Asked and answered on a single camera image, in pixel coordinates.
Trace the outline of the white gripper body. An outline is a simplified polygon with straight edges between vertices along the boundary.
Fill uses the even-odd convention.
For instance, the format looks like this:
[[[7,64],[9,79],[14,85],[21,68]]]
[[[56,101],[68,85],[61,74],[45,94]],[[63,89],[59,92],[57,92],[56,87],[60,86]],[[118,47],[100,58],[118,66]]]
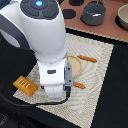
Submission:
[[[40,84],[50,100],[61,100],[63,91],[73,85],[72,66],[66,58],[56,63],[37,62]]]

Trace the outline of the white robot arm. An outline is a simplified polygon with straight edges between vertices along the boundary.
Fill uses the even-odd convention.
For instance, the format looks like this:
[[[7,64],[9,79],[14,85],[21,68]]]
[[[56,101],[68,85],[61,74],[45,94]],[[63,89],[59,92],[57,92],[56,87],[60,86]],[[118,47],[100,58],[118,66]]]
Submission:
[[[0,10],[0,33],[13,46],[34,51],[40,84],[51,100],[60,100],[66,85],[65,23],[56,0],[12,0]]]

